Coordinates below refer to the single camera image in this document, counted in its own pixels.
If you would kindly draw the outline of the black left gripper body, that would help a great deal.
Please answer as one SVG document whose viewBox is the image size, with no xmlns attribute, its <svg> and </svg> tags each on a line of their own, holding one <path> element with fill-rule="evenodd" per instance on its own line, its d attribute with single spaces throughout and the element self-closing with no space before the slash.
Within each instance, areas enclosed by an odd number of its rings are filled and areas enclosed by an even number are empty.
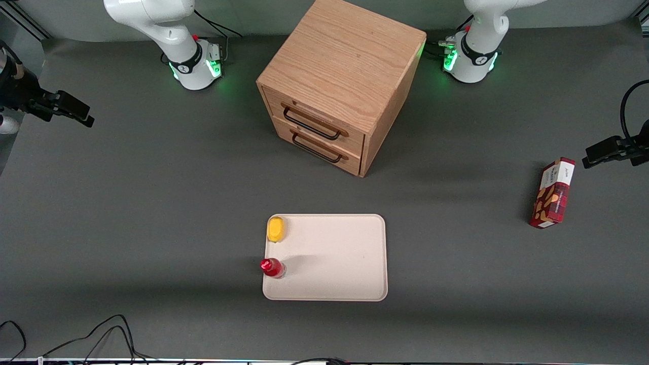
<svg viewBox="0 0 649 365">
<path fill-rule="evenodd" d="M 639 134 L 631 137 L 631 146 L 636 149 L 635 157 L 630 159 L 631 166 L 636 167 L 648 162 L 648 125 L 649 120 L 646 120 Z"/>
</svg>

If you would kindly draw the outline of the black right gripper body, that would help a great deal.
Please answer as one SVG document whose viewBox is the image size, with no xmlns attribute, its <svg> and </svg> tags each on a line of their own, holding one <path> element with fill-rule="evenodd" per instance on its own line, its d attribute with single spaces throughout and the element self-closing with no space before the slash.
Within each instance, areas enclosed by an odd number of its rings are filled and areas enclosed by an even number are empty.
<svg viewBox="0 0 649 365">
<path fill-rule="evenodd" d="M 51 92 L 40 86 L 39 79 L 25 67 L 23 62 L 8 46 L 1 41 L 2 74 L 1 74 L 1 109 L 12 110 L 50 122 Z"/>
</svg>

